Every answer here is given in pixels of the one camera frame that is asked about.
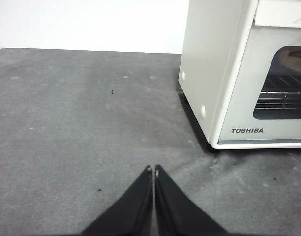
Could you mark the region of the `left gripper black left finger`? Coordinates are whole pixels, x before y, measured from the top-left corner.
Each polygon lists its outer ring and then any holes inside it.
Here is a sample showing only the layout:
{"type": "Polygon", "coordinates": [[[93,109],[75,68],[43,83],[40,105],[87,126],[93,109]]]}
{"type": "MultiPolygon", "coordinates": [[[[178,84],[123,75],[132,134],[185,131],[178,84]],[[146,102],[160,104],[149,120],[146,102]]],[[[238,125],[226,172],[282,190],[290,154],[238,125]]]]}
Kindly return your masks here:
{"type": "Polygon", "coordinates": [[[147,165],[124,194],[82,232],[83,236],[149,236],[153,210],[152,168],[147,165]]]}

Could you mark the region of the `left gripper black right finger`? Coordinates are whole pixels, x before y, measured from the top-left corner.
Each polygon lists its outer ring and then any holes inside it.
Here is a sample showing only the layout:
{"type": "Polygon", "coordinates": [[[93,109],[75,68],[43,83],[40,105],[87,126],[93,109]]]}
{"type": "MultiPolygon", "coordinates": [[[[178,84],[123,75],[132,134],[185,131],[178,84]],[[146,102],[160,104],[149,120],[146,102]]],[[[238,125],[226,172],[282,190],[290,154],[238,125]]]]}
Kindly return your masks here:
{"type": "Polygon", "coordinates": [[[155,208],[161,236],[224,236],[227,231],[195,205],[161,165],[155,166],[155,208]]]}

